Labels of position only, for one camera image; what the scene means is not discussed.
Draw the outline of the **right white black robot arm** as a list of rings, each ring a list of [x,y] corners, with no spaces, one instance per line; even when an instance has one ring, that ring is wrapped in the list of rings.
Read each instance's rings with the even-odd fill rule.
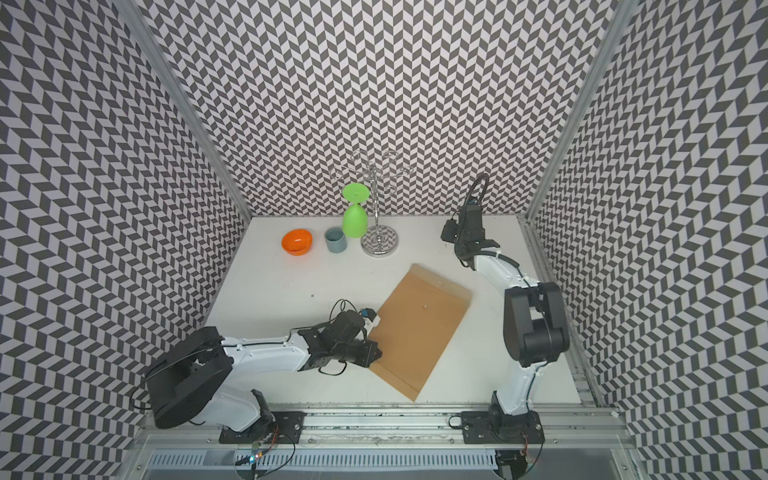
[[[460,263],[502,294],[502,339],[511,363],[492,394],[487,422],[498,440],[510,441],[515,434],[526,438],[538,424],[532,407],[537,378],[570,348],[562,292],[555,283],[526,274],[485,237],[478,205],[461,207],[444,225],[441,239],[454,247]]]

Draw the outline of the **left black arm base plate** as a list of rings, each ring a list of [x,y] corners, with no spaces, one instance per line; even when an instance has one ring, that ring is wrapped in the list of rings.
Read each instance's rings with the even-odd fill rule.
[[[262,416],[253,425],[242,432],[223,427],[219,436],[220,444],[272,443],[277,435],[276,444],[298,444],[306,419],[303,411],[277,411]]]

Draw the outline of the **brown kraft file bag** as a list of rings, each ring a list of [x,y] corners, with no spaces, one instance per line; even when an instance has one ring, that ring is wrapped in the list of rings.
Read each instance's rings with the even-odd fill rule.
[[[382,356],[369,369],[415,401],[461,324],[472,300],[467,288],[419,265],[377,311],[369,339]]]

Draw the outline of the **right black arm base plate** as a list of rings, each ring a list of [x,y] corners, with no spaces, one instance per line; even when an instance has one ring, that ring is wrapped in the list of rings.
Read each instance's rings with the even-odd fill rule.
[[[463,411],[459,414],[465,444],[528,444],[545,442],[537,412],[507,415],[495,411]]]

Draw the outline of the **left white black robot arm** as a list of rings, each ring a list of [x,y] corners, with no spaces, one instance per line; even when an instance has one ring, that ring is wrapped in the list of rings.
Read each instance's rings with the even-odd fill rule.
[[[218,425],[237,436],[274,421],[264,395],[241,385],[272,372],[321,371],[331,362],[370,367],[382,357],[368,338],[377,313],[343,307],[336,316],[278,338],[237,339],[203,327],[160,355],[142,372],[155,426]]]

